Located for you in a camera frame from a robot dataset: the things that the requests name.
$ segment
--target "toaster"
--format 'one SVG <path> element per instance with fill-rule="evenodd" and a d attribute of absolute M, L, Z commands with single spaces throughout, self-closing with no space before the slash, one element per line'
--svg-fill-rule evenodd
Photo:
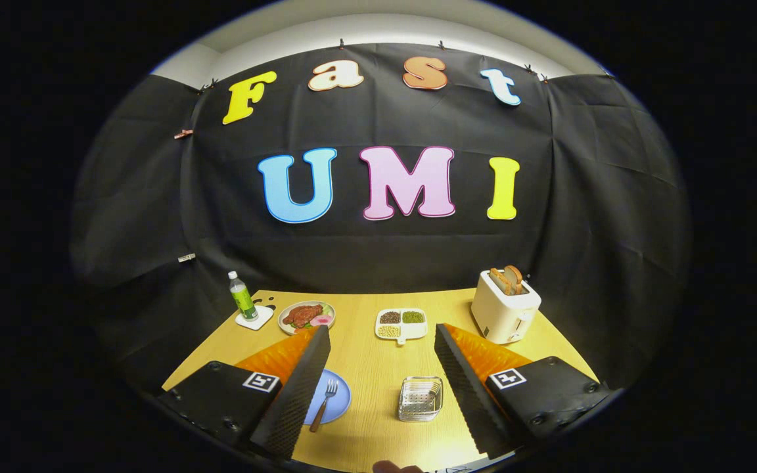
<path fill-rule="evenodd" d="M 481 335 L 494 344 L 510 344 L 523 339 L 536 315 L 541 298 L 528 282 L 522 281 L 526 294 L 506 296 L 490 278 L 490 272 L 478 276 L 478 288 L 472 300 L 472 317 Z"/>

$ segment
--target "black fabric curtain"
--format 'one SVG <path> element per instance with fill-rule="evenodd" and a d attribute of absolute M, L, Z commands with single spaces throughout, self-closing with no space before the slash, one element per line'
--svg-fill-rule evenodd
<path fill-rule="evenodd" d="M 411 89 L 409 57 L 445 63 L 448 84 Z M 363 83 L 315 92 L 312 70 L 354 60 Z M 513 79 L 522 104 L 501 102 L 480 72 Z M 229 87 L 276 80 L 251 116 L 227 125 Z M 181 129 L 193 135 L 175 140 Z M 371 221 L 364 148 L 390 146 L 408 171 L 424 148 L 453 150 L 453 215 L 417 207 Z M 291 155 L 291 199 L 312 199 L 303 155 L 334 148 L 333 200 L 320 218 L 288 224 L 265 203 L 258 164 Z M 490 219 L 493 169 L 520 164 L 514 219 Z M 130 380 L 157 392 L 235 306 L 226 273 L 250 289 L 330 293 L 474 287 L 514 264 L 541 311 L 610 387 L 649 361 L 679 300 L 689 257 L 688 203 L 670 145 L 615 79 L 540 81 L 502 60 L 424 45 L 352 45 L 273 60 L 199 92 L 150 76 L 96 138 L 76 187 L 72 261 L 99 336 Z M 177 259 L 187 254 L 195 258 Z"/>

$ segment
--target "steak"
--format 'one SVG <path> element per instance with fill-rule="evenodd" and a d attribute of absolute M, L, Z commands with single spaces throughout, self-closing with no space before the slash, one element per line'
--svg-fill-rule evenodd
<path fill-rule="evenodd" d="M 299 305 L 286 315 L 282 322 L 285 325 L 294 324 L 298 327 L 304 327 L 310 320 L 317 317 L 323 311 L 322 305 Z"/>

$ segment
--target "hand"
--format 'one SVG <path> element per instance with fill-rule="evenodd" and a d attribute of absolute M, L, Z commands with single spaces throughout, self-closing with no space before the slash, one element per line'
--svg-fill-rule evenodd
<path fill-rule="evenodd" d="M 423 470 L 414 464 L 400 468 L 392 461 L 382 460 L 373 463 L 373 473 L 423 473 Z"/>

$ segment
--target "letter f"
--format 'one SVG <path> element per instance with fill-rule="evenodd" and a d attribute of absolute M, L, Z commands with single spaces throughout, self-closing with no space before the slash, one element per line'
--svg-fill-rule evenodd
<path fill-rule="evenodd" d="M 253 108 L 247 106 L 247 100 L 252 100 L 253 104 L 262 99 L 265 93 L 265 84 L 276 80 L 276 72 L 268 71 L 254 78 L 249 78 L 240 83 L 232 84 L 229 92 L 232 92 L 229 98 L 229 109 L 226 116 L 223 117 L 223 124 L 232 123 L 235 120 L 241 120 L 249 117 L 253 113 Z"/>

